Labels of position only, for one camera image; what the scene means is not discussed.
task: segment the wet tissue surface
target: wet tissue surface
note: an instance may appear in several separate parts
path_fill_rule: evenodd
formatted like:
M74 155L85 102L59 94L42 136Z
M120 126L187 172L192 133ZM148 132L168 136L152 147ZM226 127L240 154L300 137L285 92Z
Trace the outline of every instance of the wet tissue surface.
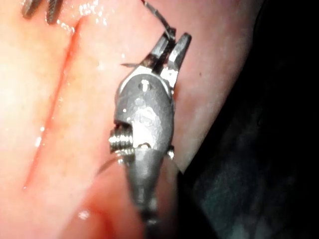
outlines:
M239 72L238 60L245 59L257 7L249 1L249 8L231 5L247 17L230 17L222 4L176 1L166 9L168 2L156 7L177 28L177 37L185 31L197 37L176 91L174 145L176 163L184 170ZM29 3L4 0L6 7L0 8L5 33L0 42L0 238L141 238L123 167L114 163L98 177L96 172L111 160L114 93L129 72L120 64L143 59L163 28L140 1L39 1L38 8ZM47 11L49 6L59 14ZM21 9L30 17L23 18ZM222 22L223 28L191 17L199 12L209 19L219 14L209 21ZM218 37L212 37L216 30ZM224 41L229 36L234 40ZM210 47L212 41L216 47ZM216 52L224 58L214 60ZM201 73L199 86L193 79ZM211 93L197 94L202 88L219 93L213 99ZM173 192L165 195L163 219L173 218L174 198Z

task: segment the dark background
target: dark background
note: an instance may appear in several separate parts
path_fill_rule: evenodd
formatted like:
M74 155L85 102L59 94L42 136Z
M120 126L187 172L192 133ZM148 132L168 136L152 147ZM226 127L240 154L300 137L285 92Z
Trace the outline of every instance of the dark background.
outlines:
M318 26L309 15L306 2L264 3L245 67L180 176L180 238L318 238Z

